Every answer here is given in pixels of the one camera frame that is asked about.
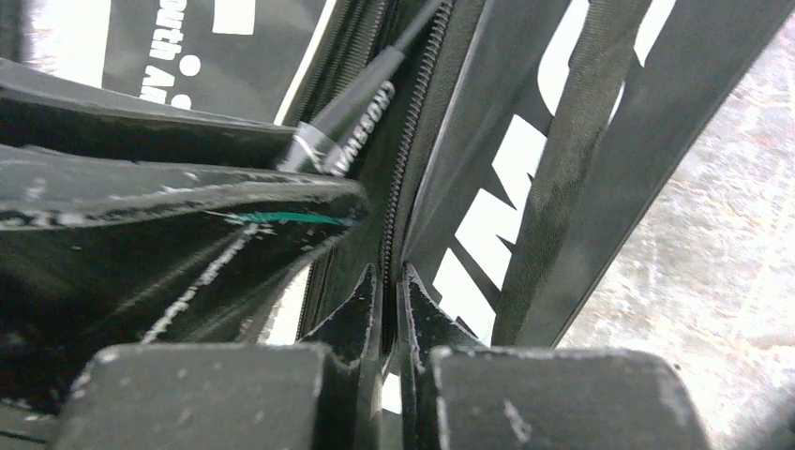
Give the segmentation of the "black racket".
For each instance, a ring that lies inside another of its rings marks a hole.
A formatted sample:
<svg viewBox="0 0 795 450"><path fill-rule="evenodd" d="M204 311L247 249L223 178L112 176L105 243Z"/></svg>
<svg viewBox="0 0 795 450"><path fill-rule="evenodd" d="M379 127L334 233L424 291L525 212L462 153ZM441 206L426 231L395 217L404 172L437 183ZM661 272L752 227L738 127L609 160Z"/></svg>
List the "black racket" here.
<svg viewBox="0 0 795 450"><path fill-rule="evenodd" d="M311 122L299 124L282 152L277 171L348 174L396 94L393 76L441 5L440 1L427 1L395 43L381 50Z"/></svg>

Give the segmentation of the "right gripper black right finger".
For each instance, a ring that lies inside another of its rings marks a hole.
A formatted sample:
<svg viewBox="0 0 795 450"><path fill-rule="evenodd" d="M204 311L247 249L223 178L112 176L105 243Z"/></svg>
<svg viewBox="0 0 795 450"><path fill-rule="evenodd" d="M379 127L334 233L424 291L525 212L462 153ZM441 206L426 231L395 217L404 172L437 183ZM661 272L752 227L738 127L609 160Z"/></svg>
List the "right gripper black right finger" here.
<svg viewBox="0 0 795 450"><path fill-rule="evenodd" d="M406 264L397 285L407 449L706 449L681 378L627 349L488 347Z"/></svg>

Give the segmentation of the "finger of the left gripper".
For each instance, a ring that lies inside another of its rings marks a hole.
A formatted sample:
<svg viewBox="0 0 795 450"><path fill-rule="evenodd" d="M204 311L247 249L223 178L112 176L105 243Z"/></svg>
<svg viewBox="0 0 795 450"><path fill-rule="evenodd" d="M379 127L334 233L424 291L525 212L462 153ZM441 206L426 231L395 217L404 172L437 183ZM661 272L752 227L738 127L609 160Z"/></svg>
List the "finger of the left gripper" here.
<svg viewBox="0 0 795 450"><path fill-rule="evenodd" d="M150 103L1 61L1 142L91 158L272 169L292 127Z"/></svg>

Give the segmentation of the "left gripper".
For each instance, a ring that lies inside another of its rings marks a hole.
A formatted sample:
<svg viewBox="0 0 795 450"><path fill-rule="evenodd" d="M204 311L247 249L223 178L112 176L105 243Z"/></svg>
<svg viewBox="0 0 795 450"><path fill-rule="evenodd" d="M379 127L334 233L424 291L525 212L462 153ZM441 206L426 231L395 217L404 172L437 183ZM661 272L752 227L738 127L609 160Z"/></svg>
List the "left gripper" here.
<svg viewBox="0 0 795 450"><path fill-rule="evenodd" d="M1 398L56 413L105 347L252 340L367 210L344 178L2 146Z"/></svg>

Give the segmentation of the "black crossway racket bag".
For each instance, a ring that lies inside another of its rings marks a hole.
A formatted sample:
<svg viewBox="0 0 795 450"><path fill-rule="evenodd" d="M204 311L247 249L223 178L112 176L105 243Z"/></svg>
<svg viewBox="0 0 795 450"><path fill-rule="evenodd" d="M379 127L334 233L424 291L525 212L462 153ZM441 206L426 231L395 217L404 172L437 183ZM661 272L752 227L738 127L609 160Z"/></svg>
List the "black crossway racket bag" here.
<svg viewBox="0 0 795 450"><path fill-rule="evenodd" d="M487 345L550 346L790 1L446 1L342 167L371 212L315 262L307 333L405 265Z"/></svg>

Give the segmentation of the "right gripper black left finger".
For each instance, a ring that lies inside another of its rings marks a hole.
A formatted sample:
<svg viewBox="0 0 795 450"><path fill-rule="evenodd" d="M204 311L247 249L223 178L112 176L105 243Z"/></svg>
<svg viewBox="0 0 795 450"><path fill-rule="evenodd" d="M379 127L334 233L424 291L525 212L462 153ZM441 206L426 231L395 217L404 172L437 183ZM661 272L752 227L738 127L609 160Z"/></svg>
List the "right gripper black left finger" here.
<svg viewBox="0 0 795 450"><path fill-rule="evenodd" d="M303 339L118 345L61 413L56 449L375 449L382 299L376 269Z"/></svg>

